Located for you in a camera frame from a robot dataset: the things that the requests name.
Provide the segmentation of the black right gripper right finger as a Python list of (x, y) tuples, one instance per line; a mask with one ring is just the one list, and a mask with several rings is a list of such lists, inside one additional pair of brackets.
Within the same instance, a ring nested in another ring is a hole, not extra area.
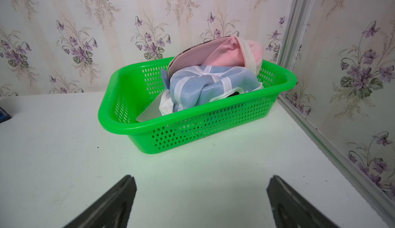
[(271, 177), (266, 192), (278, 228), (337, 227), (280, 176)]

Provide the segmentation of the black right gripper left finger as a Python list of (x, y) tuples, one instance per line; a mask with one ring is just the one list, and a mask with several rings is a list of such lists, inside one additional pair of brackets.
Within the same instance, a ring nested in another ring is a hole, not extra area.
[(66, 227), (125, 228), (136, 192), (134, 177), (126, 175)]

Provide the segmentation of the pink baseball cap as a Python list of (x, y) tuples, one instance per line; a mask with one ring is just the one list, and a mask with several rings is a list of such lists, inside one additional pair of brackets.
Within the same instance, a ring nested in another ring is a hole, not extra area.
[(169, 63), (167, 77), (190, 66), (246, 67), (254, 74), (261, 69), (264, 47), (258, 41), (226, 36), (200, 43), (178, 54)]

